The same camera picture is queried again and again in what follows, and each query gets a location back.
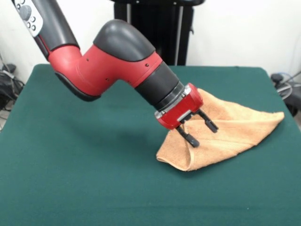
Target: table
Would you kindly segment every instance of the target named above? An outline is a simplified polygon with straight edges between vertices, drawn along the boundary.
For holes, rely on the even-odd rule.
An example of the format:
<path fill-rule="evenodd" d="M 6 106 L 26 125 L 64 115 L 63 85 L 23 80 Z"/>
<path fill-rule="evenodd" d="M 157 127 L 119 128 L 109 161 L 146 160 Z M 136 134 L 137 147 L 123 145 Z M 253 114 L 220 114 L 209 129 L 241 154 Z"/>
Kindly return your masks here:
<path fill-rule="evenodd" d="M 299 225 L 301 133 L 266 72 L 172 70 L 285 119 L 259 146 L 181 172 L 156 160 L 167 130 L 130 86 L 117 82 L 86 103 L 37 65 L 0 134 L 0 225 Z"/>

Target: green felt surface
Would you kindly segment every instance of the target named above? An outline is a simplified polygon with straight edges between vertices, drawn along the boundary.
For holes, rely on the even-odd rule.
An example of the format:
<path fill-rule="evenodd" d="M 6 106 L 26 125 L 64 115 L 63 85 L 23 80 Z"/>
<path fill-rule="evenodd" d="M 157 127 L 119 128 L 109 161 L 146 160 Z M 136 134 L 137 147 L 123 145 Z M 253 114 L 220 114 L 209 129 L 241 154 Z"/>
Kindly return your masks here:
<path fill-rule="evenodd" d="M 301 133 L 265 71 L 172 69 L 285 119 L 259 146 L 181 172 L 156 160 L 167 130 L 130 86 L 85 103 L 38 65 L 0 134 L 0 225 L 300 225 Z"/>

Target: towel fold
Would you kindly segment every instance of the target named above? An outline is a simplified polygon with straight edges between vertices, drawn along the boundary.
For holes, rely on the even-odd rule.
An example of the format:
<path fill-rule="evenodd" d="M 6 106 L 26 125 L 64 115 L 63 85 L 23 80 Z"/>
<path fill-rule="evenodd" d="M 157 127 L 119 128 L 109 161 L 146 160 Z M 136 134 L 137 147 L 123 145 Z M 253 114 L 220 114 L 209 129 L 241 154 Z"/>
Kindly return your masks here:
<path fill-rule="evenodd" d="M 210 93 L 198 89 L 205 100 L 202 110 L 219 127 L 212 133 L 199 116 L 182 125 L 200 146 L 193 148 L 174 129 L 169 131 L 157 160 L 168 163 L 182 171 L 197 170 L 258 145 L 284 119 L 283 112 L 259 112 L 239 104 L 220 100 Z"/>

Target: folded towel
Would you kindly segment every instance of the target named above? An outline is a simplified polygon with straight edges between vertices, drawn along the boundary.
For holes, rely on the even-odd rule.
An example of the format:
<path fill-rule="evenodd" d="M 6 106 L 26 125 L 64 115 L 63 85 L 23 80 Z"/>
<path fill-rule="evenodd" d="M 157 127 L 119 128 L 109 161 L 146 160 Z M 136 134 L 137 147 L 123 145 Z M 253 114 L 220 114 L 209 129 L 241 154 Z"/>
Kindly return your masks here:
<path fill-rule="evenodd" d="M 182 171 L 197 170 L 258 145 L 284 119 L 284 113 L 259 112 L 236 103 L 220 100 L 198 89 L 204 99 L 202 110 L 219 127 L 212 133 L 199 116 L 182 128 L 199 142 L 193 148 L 174 129 L 169 131 L 157 153 L 157 160 Z"/>

